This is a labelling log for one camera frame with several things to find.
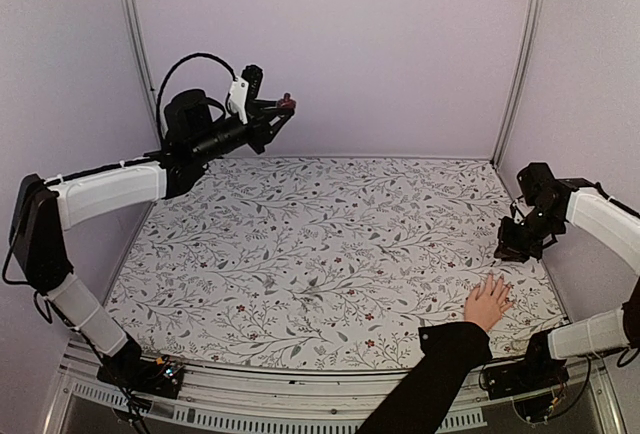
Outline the red nail polish bottle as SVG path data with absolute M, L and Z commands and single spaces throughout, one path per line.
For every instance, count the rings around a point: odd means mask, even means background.
M 294 110 L 296 108 L 296 101 L 290 93 L 284 93 L 283 97 L 276 102 L 276 107 L 279 109 Z

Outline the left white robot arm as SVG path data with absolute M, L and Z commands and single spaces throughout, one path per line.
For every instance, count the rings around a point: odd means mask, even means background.
M 65 232 L 112 211 L 182 196 L 210 161 L 244 145 L 263 153 L 295 108 L 290 94 L 261 100 L 245 86 L 232 88 L 225 103 L 201 89 L 183 91 L 164 109 L 167 132 L 160 150 L 49 180 L 24 177 L 6 256 L 17 261 L 24 277 L 5 282 L 32 288 L 86 337 L 107 370 L 126 387 L 141 387 L 149 377 L 141 348 L 75 275 Z

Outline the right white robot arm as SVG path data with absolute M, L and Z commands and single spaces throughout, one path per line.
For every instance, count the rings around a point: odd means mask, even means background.
M 499 225 L 494 257 L 524 263 L 540 260 L 569 226 L 613 252 L 639 273 L 639 213 L 584 178 L 557 178 L 548 164 L 532 162 L 517 174 L 522 213 L 513 203 Z M 616 309 L 533 335 L 517 381 L 537 390 L 552 378 L 556 363 L 572 357 L 639 348 L 639 287 Z

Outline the black sleeved forearm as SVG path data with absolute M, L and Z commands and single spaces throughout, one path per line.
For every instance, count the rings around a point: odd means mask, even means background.
M 471 322 L 419 329 L 423 358 L 358 428 L 360 433 L 434 433 L 469 372 L 492 359 L 488 334 Z

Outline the person's bare hand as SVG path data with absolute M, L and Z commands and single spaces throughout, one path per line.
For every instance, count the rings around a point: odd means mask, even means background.
M 463 319 L 489 332 L 502 319 L 513 303 L 509 300 L 511 285 L 503 276 L 490 272 L 485 281 L 473 288 L 465 304 Z

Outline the floral patterned table mat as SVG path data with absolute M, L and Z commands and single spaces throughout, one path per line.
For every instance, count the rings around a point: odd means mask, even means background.
M 485 161 L 224 159 L 157 203 L 106 307 L 144 350 L 264 368 L 386 370 L 455 322 L 488 274 L 511 286 L 495 357 L 562 325 L 543 266 L 493 256 L 510 198 Z

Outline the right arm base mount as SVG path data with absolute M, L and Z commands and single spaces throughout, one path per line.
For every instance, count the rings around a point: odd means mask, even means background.
M 560 385 L 569 380 L 565 360 L 551 357 L 550 330 L 534 334 L 520 361 L 484 367 L 479 374 L 479 387 L 490 400 L 517 396 Z

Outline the front aluminium rail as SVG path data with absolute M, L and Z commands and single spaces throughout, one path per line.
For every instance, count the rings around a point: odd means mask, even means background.
M 628 428 L 601 361 L 573 360 L 556 415 L 532 413 L 555 389 L 490 399 L 481 370 L 466 379 L 443 433 L 625 433 Z M 80 345 L 64 354 L 45 433 L 354 433 L 400 381 L 402 371 L 304 372 L 189 362 L 176 399 L 147 395 L 143 426 L 127 420 L 126 399 L 97 378 Z

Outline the left aluminium frame post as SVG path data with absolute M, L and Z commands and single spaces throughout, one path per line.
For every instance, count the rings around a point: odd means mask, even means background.
M 136 0 L 121 0 L 121 5 L 134 65 L 143 93 L 146 111 L 150 119 L 152 132 L 157 144 L 161 145 L 161 136 L 158 133 L 155 117 L 156 86 L 149 66 L 137 2 Z

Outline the aluminium frame post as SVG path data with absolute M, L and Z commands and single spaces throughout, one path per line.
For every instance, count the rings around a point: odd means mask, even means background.
M 498 137 L 493 149 L 491 163 L 499 169 L 503 163 L 513 131 L 519 104 L 524 92 L 527 70 L 534 50 L 535 38 L 544 0 L 527 0 L 524 27 L 516 58 L 515 70 L 509 88 Z
M 136 0 L 121 0 L 121 5 L 134 65 L 143 93 L 146 111 L 150 119 L 152 132 L 157 144 L 161 145 L 161 136 L 158 133 L 155 117 L 156 86 L 149 66 L 137 2 Z

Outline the right aluminium frame post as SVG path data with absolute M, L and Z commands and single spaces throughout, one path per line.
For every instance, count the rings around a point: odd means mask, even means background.
M 527 0 L 524 27 L 516 58 L 515 70 L 509 88 L 498 137 L 493 149 L 491 163 L 499 169 L 503 163 L 513 131 L 519 104 L 524 92 L 527 70 L 534 50 L 535 38 L 544 0 Z

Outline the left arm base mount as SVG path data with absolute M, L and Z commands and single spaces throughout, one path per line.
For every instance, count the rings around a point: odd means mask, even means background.
M 97 378 L 127 391 L 177 399 L 184 380 L 184 364 L 169 355 L 142 357 L 140 345 L 128 338 L 113 356 L 99 352 Z

